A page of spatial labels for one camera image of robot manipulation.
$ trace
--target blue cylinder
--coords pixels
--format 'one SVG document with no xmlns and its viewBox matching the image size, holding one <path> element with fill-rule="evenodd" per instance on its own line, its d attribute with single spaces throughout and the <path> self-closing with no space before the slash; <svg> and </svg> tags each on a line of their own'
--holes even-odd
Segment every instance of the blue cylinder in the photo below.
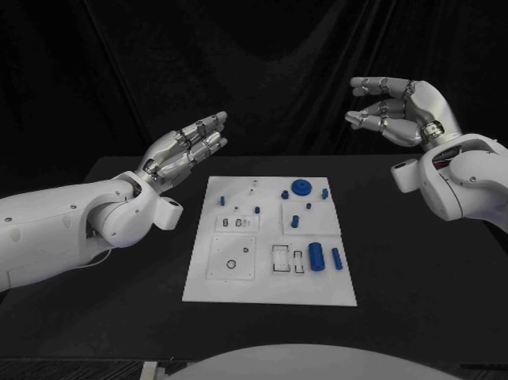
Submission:
<svg viewBox="0 0 508 380">
<path fill-rule="evenodd" d="M 342 270 L 342 265 L 341 265 L 339 252 L 338 252 L 336 248 L 331 249 L 331 255 L 333 257 L 335 269 L 339 271 L 339 270 Z"/>
<path fill-rule="evenodd" d="M 319 243 L 307 245 L 307 262 L 310 263 L 310 270 L 315 272 L 325 270 L 325 257 L 322 256 L 322 246 Z"/>
<path fill-rule="evenodd" d="M 297 228 L 299 217 L 296 215 L 292 216 L 292 228 Z"/>
<path fill-rule="evenodd" d="M 310 193 L 310 183 L 306 180 L 295 180 L 292 182 L 293 194 L 305 196 Z"/>
</svg>

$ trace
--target black table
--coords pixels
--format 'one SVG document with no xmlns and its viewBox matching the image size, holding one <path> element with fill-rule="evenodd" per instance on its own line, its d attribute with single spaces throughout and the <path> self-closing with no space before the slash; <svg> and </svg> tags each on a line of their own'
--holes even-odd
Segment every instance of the black table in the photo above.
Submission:
<svg viewBox="0 0 508 380">
<path fill-rule="evenodd" d="M 212 157 L 166 193 L 184 206 L 173 231 L 153 227 L 98 266 L 9 291 L 0 358 L 199 360 L 309 343 L 508 363 L 508 257 L 479 221 L 443 222 L 398 192 L 390 167 L 410 157 Z M 100 159 L 86 181 L 137 162 Z M 328 177 L 358 307 L 181 301 L 208 176 Z"/>
</svg>

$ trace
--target blue gear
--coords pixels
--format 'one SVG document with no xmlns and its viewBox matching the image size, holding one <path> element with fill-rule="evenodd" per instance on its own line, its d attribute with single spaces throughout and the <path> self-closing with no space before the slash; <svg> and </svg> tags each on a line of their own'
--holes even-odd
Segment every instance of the blue gear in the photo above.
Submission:
<svg viewBox="0 0 508 380">
<path fill-rule="evenodd" d="M 292 191 L 297 196 L 306 196 L 310 193 L 310 183 L 306 180 L 295 180 L 292 182 Z"/>
</svg>

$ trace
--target black curtain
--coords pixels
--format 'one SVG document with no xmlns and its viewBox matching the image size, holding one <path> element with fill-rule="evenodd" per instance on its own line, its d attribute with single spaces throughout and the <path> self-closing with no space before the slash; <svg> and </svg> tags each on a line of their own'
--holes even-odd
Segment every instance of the black curtain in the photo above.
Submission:
<svg viewBox="0 0 508 380">
<path fill-rule="evenodd" d="M 78 182 L 225 110 L 221 155 L 393 154 L 342 115 L 351 76 L 423 79 L 508 147 L 508 6 L 440 2 L 0 2 L 0 196 Z"/>
</svg>

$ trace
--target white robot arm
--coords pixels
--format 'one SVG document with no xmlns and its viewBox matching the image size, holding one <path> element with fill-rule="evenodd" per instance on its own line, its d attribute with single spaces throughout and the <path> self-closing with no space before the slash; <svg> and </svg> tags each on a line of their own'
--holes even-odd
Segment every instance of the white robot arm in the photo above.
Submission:
<svg viewBox="0 0 508 380">
<path fill-rule="evenodd" d="M 166 133 L 150 145 L 135 172 L 0 199 L 0 291 L 35 283 L 127 247 L 150 224 L 172 230 L 182 207 L 160 193 L 227 144 L 227 114 Z"/>
<path fill-rule="evenodd" d="M 400 146 L 420 145 L 424 154 L 390 168 L 401 192 L 420 190 L 443 220 L 482 219 L 508 233 L 508 149 L 480 135 L 463 135 L 450 107 L 427 82 L 352 78 L 352 95 L 390 100 L 349 111 L 352 129 L 377 131 Z"/>
</svg>

